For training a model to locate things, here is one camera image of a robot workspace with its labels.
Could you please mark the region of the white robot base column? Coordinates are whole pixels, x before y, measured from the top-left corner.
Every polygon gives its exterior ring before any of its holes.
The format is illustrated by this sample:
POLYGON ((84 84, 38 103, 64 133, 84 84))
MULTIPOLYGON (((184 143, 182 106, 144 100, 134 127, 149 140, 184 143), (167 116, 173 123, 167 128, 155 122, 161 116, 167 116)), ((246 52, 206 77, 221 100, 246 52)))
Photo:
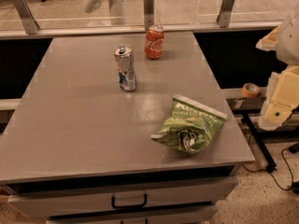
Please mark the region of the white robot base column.
POLYGON ((125 0, 84 0, 83 11, 87 14, 94 13, 102 7, 104 2, 107 3, 110 24, 112 26, 126 25, 125 0))

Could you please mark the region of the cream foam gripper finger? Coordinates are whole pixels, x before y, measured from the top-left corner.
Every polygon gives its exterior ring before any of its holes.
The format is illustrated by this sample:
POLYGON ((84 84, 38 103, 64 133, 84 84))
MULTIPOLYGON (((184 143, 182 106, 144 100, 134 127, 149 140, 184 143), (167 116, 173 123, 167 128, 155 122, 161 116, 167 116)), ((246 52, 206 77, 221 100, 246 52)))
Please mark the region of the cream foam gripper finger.
POLYGON ((277 47, 278 31, 279 27, 276 27, 268 35, 260 39, 256 44, 256 48, 264 51, 275 50, 277 47))

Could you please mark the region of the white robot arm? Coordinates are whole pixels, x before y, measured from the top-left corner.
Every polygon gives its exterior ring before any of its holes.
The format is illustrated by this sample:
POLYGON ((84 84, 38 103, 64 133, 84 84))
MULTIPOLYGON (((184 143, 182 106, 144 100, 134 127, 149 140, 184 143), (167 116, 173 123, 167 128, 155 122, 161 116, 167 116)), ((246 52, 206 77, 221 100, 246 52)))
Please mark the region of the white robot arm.
POLYGON ((262 129, 274 131, 299 106, 299 5, 280 26, 260 39, 256 48, 274 50, 277 59, 287 64, 281 73, 271 73, 258 120, 262 129))

